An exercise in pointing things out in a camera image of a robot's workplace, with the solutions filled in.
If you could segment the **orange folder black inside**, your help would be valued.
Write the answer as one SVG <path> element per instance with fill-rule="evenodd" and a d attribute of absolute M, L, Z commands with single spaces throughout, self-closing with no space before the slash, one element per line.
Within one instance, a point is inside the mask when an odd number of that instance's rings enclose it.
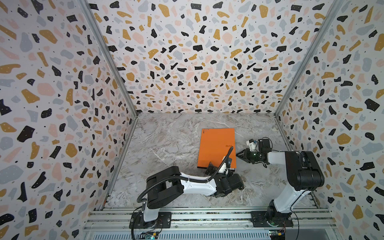
<path fill-rule="evenodd" d="M 197 167 L 206 169 L 209 163 L 218 167 L 230 147 L 234 147 L 230 154 L 231 170 L 234 170 L 237 168 L 235 129 L 202 129 Z"/>

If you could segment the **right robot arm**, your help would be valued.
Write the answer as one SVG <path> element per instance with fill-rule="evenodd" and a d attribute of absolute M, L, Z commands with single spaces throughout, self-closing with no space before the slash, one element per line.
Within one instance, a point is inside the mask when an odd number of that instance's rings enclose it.
<path fill-rule="evenodd" d="M 256 228 L 292 227 L 293 208 L 303 197 L 322 187 L 325 177 L 316 157 L 311 151 L 273 150 L 272 141 L 265 137 L 246 142 L 247 148 L 236 157 L 249 164 L 283 165 L 286 167 L 288 183 L 282 193 L 270 202 L 266 211 L 251 212 L 251 222 Z"/>

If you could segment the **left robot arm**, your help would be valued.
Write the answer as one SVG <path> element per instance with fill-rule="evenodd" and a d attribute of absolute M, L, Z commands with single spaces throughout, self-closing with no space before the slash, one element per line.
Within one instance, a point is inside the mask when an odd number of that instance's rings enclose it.
<path fill-rule="evenodd" d="M 143 221 L 149 223 L 157 220 L 160 208 L 181 195 L 222 198 L 245 188 L 241 177 L 227 167 L 227 162 L 222 162 L 219 167 L 209 163 L 205 174 L 205 177 L 190 176 L 173 166 L 148 177 L 146 189 L 137 199 L 138 203 L 143 204 Z"/>

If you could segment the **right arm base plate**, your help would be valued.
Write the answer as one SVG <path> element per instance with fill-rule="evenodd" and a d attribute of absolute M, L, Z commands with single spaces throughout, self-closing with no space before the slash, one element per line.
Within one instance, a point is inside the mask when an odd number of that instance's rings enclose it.
<path fill-rule="evenodd" d="M 291 213 L 252 211 L 251 222 L 254 228 L 293 227 Z"/>

